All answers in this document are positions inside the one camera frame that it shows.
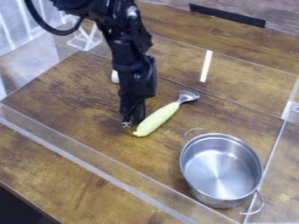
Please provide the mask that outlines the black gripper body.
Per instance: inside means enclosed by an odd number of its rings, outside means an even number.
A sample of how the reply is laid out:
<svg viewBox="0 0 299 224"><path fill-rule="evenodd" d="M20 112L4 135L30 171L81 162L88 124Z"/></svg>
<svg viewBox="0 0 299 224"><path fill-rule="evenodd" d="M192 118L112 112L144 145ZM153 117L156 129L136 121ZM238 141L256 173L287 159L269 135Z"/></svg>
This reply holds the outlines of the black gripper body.
<svg viewBox="0 0 299 224"><path fill-rule="evenodd" d="M109 42L112 67L120 82L120 114L133 112L137 104L156 94L154 58L138 52L132 41Z"/></svg>

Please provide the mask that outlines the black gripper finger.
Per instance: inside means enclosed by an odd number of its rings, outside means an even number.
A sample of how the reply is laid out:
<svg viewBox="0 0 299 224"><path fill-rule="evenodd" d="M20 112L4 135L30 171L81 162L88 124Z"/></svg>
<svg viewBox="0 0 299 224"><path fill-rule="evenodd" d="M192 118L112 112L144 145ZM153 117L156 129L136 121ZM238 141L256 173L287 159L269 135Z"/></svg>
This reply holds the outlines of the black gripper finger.
<svg viewBox="0 0 299 224"><path fill-rule="evenodd" d="M124 128L130 128L133 125L137 125L145 119L145 102L140 101L134 106L130 112L122 115L121 126Z"/></svg>

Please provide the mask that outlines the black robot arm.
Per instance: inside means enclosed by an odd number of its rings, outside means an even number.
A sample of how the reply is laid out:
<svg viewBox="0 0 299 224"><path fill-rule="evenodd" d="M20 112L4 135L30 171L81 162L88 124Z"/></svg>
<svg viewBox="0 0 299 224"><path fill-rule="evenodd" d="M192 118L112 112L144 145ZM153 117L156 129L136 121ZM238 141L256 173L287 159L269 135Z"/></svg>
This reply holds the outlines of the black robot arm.
<svg viewBox="0 0 299 224"><path fill-rule="evenodd" d="M154 58L145 54L153 45L134 0L50 0L66 14L92 20L102 33L118 78L122 126L145 119L145 99L156 93Z"/></svg>

